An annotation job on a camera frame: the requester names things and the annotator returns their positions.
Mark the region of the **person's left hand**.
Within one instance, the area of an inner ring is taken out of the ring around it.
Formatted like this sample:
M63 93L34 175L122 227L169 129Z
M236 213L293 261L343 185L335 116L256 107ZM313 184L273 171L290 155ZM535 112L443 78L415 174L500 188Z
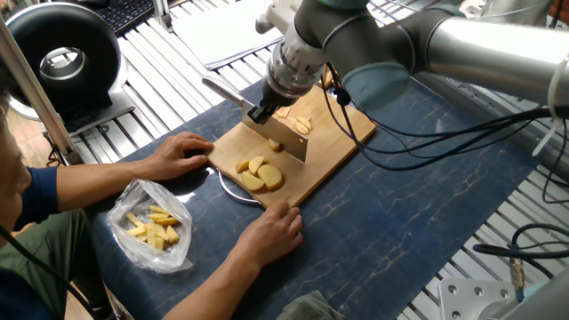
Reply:
M182 132L168 137L150 156L137 161L134 177L144 180L170 180L207 163L204 151L213 149L205 138Z

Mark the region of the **person's right hand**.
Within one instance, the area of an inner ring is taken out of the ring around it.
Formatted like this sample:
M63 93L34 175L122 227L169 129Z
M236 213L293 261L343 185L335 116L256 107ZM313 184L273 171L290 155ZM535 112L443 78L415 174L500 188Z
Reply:
M285 202L272 204L238 238L228 255L230 264L259 273L302 243L302 224L298 207Z

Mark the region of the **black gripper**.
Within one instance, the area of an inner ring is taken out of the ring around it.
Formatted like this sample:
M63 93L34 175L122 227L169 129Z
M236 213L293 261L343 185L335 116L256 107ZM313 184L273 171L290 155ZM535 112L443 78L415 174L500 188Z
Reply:
M265 124L274 113L286 119L291 106L312 89L322 72L322 64L298 61L275 48L263 79L263 98L247 112L247 118L255 124Z

